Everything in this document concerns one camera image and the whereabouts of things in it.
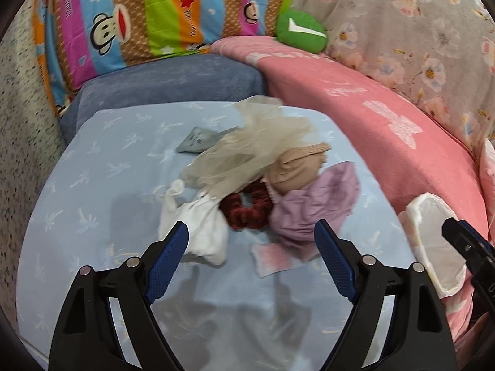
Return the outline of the white lined trash bin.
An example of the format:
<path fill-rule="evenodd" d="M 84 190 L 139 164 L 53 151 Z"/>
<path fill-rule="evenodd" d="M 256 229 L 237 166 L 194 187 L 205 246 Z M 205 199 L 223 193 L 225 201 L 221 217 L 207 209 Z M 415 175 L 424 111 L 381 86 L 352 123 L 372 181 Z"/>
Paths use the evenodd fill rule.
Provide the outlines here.
<path fill-rule="evenodd" d="M 464 285 L 464 258 L 443 237 L 442 225 L 456 213 L 440 197 L 424 193 L 398 215 L 415 259 L 427 270 L 439 298 L 456 295 Z"/>

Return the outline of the blue-grey velvet pillow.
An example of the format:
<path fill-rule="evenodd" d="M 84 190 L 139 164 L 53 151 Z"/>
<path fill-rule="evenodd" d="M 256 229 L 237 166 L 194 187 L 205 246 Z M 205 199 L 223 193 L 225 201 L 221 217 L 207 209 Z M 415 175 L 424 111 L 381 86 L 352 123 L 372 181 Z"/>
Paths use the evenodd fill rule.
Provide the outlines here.
<path fill-rule="evenodd" d="M 219 54 L 160 59 L 101 75 L 81 87 L 60 120 L 66 143 L 101 110 L 188 101 L 239 101 L 268 93 L 262 73 Z"/>

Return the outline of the pink blanket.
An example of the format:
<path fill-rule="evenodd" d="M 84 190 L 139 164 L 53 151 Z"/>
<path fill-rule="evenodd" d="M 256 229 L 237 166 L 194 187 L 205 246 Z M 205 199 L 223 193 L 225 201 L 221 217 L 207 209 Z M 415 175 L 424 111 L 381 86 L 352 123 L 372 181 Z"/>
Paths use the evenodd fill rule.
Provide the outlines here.
<path fill-rule="evenodd" d="M 400 95 L 323 54 L 310 54 L 268 36 L 221 39 L 210 51 L 260 70 L 269 94 L 285 104 L 333 119 L 396 212 L 422 193 L 432 193 L 488 236 L 475 158 Z"/>

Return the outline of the beige mesh tulle bag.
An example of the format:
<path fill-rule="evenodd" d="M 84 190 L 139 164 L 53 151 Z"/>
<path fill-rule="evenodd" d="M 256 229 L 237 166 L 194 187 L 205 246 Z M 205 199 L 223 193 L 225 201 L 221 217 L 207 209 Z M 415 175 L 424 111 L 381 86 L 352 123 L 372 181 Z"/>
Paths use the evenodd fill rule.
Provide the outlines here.
<path fill-rule="evenodd" d="M 185 185 L 222 199 L 259 179 L 285 151 L 315 144 L 316 126 L 306 117 L 284 114 L 274 97 L 251 96 L 234 104 L 243 126 L 203 151 L 180 173 Z"/>

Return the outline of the colourful striped monkey pillow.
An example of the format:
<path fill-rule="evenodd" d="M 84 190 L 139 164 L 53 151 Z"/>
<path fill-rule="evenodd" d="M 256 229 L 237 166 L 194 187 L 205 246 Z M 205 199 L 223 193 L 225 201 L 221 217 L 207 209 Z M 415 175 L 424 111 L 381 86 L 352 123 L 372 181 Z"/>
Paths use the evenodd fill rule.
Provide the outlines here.
<path fill-rule="evenodd" d="M 291 0 L 34 0 L 34 40 L 49 102 L 65 114 L 88 80 L 193 54 L 230 36 L 273 35 Z"/>

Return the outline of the green plush check cushion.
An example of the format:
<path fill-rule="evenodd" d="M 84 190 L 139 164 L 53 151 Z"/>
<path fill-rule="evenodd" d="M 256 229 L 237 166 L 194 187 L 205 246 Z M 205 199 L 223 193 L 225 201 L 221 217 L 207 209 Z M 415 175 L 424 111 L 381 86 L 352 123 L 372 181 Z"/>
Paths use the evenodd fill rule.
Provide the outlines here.
<path fill-rule="evenodd" d="M 325 28 L 310 14 L 288 9 L 277 18 L 275 38 L 296 49 L 319 54 L 327 44 Z"/>

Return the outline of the white sock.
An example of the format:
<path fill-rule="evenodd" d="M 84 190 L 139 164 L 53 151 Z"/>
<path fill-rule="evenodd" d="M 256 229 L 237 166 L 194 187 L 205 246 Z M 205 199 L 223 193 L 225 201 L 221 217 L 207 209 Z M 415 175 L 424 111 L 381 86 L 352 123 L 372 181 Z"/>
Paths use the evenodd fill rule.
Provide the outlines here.
<path fill-rule="evenodd" d="M 189 231 L 185 254 L 221 266 L 226 261 L 229 226 L 219 209 L 220 200 L 202 189 L 191 202 L 178 203 L 177 198 L 184 191 L 185 183 L 181 179 L 174 180 L 166 190 L 160 214 L 159 239 L 163 240 L 177 222 L 182 222 Z"/>

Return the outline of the dark red scrunchie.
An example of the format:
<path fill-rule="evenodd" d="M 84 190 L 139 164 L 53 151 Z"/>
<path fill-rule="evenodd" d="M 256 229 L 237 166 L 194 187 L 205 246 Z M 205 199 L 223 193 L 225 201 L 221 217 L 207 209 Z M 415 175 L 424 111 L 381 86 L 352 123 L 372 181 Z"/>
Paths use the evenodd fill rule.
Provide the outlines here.
<path fill-rule="evenodd" d="M 261 230 L 269 226 L 273 201 L 265 184 L 259 179 L 247 185 L 239 193 L 227 195 L 219 209 L 228 225 L 235 231 Z"/>

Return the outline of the grey floral quilt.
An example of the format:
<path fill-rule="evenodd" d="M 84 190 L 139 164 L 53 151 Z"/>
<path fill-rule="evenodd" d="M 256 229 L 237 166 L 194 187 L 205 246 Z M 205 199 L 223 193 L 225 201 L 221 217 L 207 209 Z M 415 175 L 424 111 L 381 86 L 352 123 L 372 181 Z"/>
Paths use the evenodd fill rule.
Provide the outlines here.
<path fill-rule="evenodd" d="M 293 0 L 325 53 L 414 103 L 479 152 L 494 139 L 494 22 L 481 0 Z"/>

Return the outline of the speckled white bed sheet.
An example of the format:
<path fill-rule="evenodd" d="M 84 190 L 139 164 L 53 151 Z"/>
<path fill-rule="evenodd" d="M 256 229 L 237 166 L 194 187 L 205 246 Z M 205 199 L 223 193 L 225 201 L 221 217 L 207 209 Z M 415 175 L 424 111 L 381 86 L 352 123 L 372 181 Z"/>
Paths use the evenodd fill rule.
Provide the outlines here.
<path fill-rule="evenodd" d="M 17 324 L 16 281 L 28 221 L 65 149 L 45 93 L 26 0 L 1 42 L 1 308 Z"/>

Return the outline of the purple fabric cap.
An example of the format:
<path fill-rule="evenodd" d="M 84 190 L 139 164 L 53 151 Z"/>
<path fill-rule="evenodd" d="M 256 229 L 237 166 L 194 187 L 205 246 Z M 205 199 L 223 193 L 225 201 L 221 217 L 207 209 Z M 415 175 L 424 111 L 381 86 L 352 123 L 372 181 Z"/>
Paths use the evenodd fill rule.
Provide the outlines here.
<path fill-rule="evenodd" d="M 325 220 L 338 231 L 351 215 L 361 195 L 355 164 L 337 163 L 326 168 L 315 181 L 300 190 L 291 190 L 273 206 L 271 229 L 280 243 L 300 260 L 318 254 L 314 229 Z"/>

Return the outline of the pink paper wrapper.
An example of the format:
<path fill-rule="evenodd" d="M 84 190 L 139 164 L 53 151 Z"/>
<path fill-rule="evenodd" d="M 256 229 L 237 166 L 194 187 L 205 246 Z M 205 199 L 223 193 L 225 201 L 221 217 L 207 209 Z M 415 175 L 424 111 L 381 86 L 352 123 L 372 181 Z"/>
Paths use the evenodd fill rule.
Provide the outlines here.
<path fill-rule="evenodd" d="M 260 278 L 291 270 L 295 266 L 295 258 L 280 244 L 252 245 L 251 254 Z"/>

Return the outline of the grey small pouch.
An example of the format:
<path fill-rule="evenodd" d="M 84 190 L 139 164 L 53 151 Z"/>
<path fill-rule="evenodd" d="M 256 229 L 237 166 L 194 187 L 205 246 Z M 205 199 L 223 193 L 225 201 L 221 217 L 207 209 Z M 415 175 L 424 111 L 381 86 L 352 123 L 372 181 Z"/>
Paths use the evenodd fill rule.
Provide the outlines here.
<path fill-rule="evenodd" d="M 207 128 L 195 126 L 185 140 L 177 146 L 177 153 L 203 153 L 207 149 L 216 145 L 220 139 L 227 134 L 235 131 L 236 128 L 226 129 L 225 131 L 213 131 Z"/>

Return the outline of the beige stocking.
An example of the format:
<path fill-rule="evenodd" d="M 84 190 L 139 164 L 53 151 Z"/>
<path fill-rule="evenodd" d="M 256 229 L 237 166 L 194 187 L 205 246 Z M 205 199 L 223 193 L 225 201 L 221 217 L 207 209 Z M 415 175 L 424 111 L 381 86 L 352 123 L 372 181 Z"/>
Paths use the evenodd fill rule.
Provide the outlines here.
<path fill-rule="evenodd" d="M 264 177 L 280 195 L 303 189 L 316 180 L 330 149 L 327 143 L 288 149 L 269 166 Z"/>

